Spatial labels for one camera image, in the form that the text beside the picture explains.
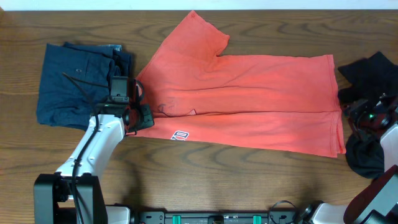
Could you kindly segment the red t-shirt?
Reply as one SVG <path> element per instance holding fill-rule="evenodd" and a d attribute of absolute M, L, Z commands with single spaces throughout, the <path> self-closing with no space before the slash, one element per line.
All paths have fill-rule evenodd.
<path fill-rule="evenodd" d="M 332 55 L 224 55 L 190 12 L 138 74 L 154 125 L 140 137 L 336 157 L 346 151 Z"/>

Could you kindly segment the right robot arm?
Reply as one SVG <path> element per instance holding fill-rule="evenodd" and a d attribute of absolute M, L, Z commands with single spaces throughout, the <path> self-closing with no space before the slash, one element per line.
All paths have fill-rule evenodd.
<path fill-rule="evenodd" d="M 397 97 L 376 104 L 361 99 L 344 114 L 353 130 L 346 160 L 353 171 L 372 179 L 348 205 L 319 202 L 301 214 L 303 223 L 397 223 Z"/>

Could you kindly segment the black garment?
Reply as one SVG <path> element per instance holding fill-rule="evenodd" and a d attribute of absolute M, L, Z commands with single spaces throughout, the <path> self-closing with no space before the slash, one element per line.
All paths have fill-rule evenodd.
<path fill-rule="evenodd" d="M 338 67 L 351 84 L 338 91 L 343 114 L 352 130 L 346 161 L 361 177 L 384 173 L 382 135 L 397 123 L 397 65 L 382 52 Z"/>

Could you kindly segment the folded navy blue pants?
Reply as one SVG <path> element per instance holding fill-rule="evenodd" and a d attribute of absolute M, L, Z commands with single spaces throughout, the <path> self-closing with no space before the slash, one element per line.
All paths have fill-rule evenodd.
<path fill-rule="evenodd" d="M 111 78 L 131 73 L 133 56 L 121 45 L 47 44 L 39 86 L 37 122 L 86 130 L 93 104 L 110 95 Z"/>

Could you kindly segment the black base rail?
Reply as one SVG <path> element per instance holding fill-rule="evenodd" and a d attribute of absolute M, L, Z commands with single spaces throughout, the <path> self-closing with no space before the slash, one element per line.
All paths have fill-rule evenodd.
<path fill-rule="evenodd" d="M 293 203 L 282 200 L 268 211 L 255 212 L 168 212 L 153 210 L 136 212 L 130 224 L 290 224 L 308 223 L 313 206 L 299 210 Z"/>

